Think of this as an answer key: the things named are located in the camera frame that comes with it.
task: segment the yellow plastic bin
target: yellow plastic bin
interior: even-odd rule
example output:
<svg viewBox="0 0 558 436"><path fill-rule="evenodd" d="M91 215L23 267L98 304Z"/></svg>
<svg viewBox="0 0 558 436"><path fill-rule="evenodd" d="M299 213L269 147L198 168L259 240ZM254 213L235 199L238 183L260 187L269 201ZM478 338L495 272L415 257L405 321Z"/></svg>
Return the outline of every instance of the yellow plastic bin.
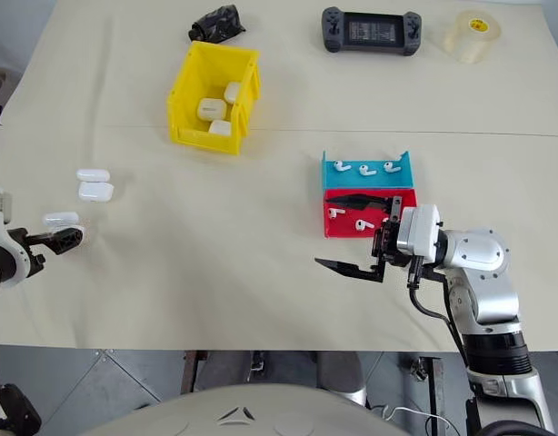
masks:
<svg viewBox="0 0 558 436"><path fill-rule="evenodd" d="M258 56L255 50L194 41L168 97L172 141L239 154L254 101L259 98ZM210 123L196 115L198 103L206 97L222 99L229 82L241 83L235 104L226 112L231 135L209 134Z"/></svg>

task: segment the table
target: table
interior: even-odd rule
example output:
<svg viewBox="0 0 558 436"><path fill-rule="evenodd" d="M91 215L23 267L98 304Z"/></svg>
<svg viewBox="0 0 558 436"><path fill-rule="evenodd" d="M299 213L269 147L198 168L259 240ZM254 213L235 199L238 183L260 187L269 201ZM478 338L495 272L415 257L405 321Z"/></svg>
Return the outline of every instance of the table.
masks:
<svg viewBox="0 0 558 436"><path fill-rule="evenodd" d="M13 225L40 232L43 213L76 210L87 235L0 292L0 343L452 351L444 325L411 306L400 270L378 285L313 261L370 262L369 240L323 238L322 151L409 150L419 202L438 204L446 228L490 225L509 242L526 340L558 349L558 52L541 9L347 7L421 14L423 46L407 59L328 54L319 1L237 2L248 30L229 44L261 51L262 99L235 157L167 137L185 30L218 5L58 2L1 119L0 185ZM435 33L472 7L500 21L503 39L462 65ZM79 202L75 170L86 166L112 172L112 202ZM434 284L421 295L441 308Z"/></svg>

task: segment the beige tabletop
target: beige tabletop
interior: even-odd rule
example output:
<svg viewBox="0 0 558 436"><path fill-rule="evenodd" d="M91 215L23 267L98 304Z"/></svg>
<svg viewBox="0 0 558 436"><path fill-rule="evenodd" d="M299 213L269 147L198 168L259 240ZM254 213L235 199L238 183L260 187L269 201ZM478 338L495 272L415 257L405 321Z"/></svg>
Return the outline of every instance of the beige tabletop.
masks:
<svg viewBox="0 0 558 436"><path fill-rule="evenodd" d="M165 98L185 32L216 2L59 1L0 128L13 225L76 210L85 243L0 292L0 343L140 349L453 350L408 299L405 273L353 281L315 256L369 264L369 240L323 238L320 162L409 150L420 203L445 226L509 242L533 350L558 349L558 52L535 6L351 2L423 16L412 58L322 47L321 2L237 2L261 51L262 99L238 157L171 144ZM472 7L503 38L458 64L435 32ZM107 168L115 198L77 199ZM441 290L422 289L442 305Z"/></svg>

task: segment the white cable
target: white cable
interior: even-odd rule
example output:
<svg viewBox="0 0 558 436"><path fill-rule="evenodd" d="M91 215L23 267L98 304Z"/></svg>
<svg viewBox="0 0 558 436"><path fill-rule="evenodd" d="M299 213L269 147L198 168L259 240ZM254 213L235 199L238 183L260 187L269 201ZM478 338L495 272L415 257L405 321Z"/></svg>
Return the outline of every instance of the white cable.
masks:
<svg viewBox="0 0 558 436"><path fill-rule="evenodd" d="M453 427L454 431L457 433L457 436L461 436L461 433L457 430L456 426L452 422L450 422L449 420L447 420L446 418L440 415L433 415L432 413L426 413L425 411L415 411L414 409L409 409L408 407L398 406L398 407L394 407L392 409L392 412L390 412L390 414L386 416L386 412L389 409L388 404L382 406L374 406L374 407L382 407L382 419L385 421L391 420L394 414L396 413L396 411L409 411L410 413L415 413L417 415L423 415L423 416L439 419L445 422L447 424L447 427L449 426Z"/></svg>

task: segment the roll of tape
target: roll of tape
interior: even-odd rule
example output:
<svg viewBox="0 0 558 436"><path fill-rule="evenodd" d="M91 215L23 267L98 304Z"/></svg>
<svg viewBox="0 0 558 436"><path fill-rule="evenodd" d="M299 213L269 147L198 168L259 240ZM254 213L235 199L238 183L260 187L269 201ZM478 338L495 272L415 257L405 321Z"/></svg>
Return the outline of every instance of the roll of tape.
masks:
<svg viewBox="0 0 558 436"><path fill-rule="evenodd" d="M475 64L485 58L501 27L482 11L461 12L444 38L444 49L458 61Z"/></svg>

